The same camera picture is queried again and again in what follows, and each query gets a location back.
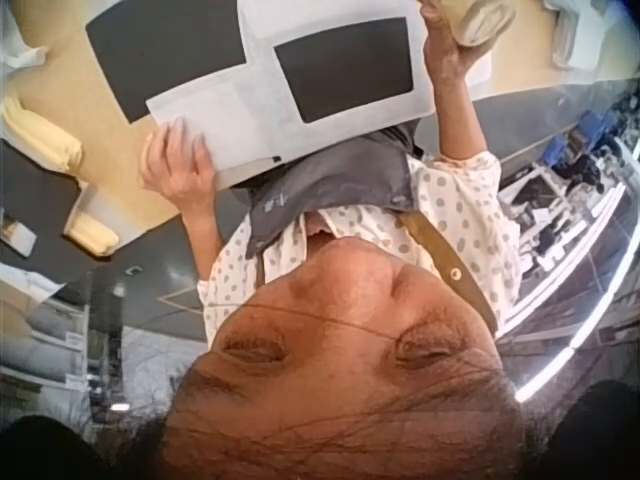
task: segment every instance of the woman's hand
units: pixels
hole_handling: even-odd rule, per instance
[[[420,10],[429,36],[424,47],[427,72],[434,84],[464,80],[471,67],[493,48],[497,37],[477,47],[456,42],[440,0],[422,0]]]
[[[173,203],[183,218],[213,217],[216,171],[204,142],[185,144],[184,120],[149,135],[140,157],[142,187]]]

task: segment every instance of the woman's left hand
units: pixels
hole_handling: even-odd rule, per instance
[[[142,187],[162,195],[183,217],[211,217],[216,171],[202,135],[186,145],[185,129],[178,120],[149,136],[140,158]]]

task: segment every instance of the eyebrow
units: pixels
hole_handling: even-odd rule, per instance
[[[204,375],[195,371],[193,377],[188,380],[187,385],[188,388],[214,390],[216,393],[232,395],[243,400],[248,399],[244,390],[239,385],[228,382],[213,374]]]

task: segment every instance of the gray apron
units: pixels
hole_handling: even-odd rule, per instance
[[[473,275],[418,211],[407,162],[407,155],[422,157],[413,142],[417,125],[418,121],[413,121],[342,142],[239,185],[249,190],[251,198],[246,256],[260,255],[304,213],[349,205],[393,210],[411,237],[429,252],[442,280],[495,333],[495,314]],[[264,283],[263,269],[259,261],[260,285]]]
[[[422,155],[413,141],[417,126],[415,120],[347,140],[239,185],[251,198],[247,258],[304,213],[349,205],[416,211],[407,155]]]

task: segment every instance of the white polka dot blouse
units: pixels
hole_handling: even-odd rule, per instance
[[[407,160],[420,210],[456,250],[492,306],[498,325],[502,325],[517,300],[521,272],[520,227],[503,214],[497,198],[500,161],[488,152],[465,161]],[[392,211],[353,205],[320,210],[318,214],[336,238],[360,237],[435,275],[455,273],[438,272],[429,253],[413,241]],[[267,283],[305,260],[306,229],[305,217],[301,216],[264,251]],[[247,216],[216,260],[210,280],[198,283],[209,345],[222,322],[255,292],[257,260],[245,258],[250,235]]]

